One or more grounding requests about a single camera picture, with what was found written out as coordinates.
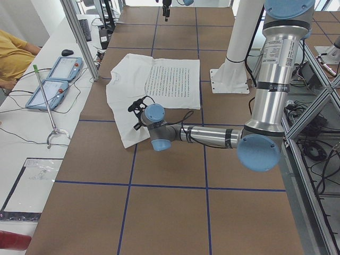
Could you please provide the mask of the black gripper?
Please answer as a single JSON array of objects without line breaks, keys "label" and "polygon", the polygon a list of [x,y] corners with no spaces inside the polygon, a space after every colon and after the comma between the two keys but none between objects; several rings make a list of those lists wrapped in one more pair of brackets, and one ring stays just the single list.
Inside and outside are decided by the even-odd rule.
[{"label": "black gripper", "polygon": [[145,108],[137,107],[133,110],[135,116],[138,119],[138,122],[136,125],[133,126],[133,128],[138,131],[141,127],[145,127],[146,125],[142,122],[142,113],[144,112]]},{"label": "black gripper", "polygon": [[172,0],[162,0],[163,4],[163,16],[170,16],[170,6],[172,4]]}]

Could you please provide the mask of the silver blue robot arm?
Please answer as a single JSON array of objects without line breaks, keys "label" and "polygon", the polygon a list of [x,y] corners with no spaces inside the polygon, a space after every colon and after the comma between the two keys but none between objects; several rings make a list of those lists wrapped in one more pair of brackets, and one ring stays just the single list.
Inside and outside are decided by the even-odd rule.
[{"label": "silver blue robot arm", "polygon": [[[180,3],[180,5],[189,6],[194,3],[194,0],[183,0],[182,2],[183,3]],[[167,19],[170,16],[172,0],[162,0],[162,4],[163,16]]]},{"label": "silver blue robot arm", "polygon": [[129,112],[138,118],[135,129],[146,127],[155,151],[170,148],[175,140],[208,147],[236,149],[248,169],[265,172],[280,159],[284,129],[281,124],[300,40],[311,30],[314,1],[263,1],[266,38],[251,118],[243,129],[221,129],[167,123],[160,104],[136,100]]}]

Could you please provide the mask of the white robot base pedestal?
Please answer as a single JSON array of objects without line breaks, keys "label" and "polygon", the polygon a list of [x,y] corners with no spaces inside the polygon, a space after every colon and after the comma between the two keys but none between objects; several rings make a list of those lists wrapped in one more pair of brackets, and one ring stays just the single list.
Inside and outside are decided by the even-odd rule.
[{"label": "white robot base pedestal", "polygon": [[262,0],[240,1],[225,62],[220,68],[210,70],[214,94],[249,93],[245,61],[264,3]]}]

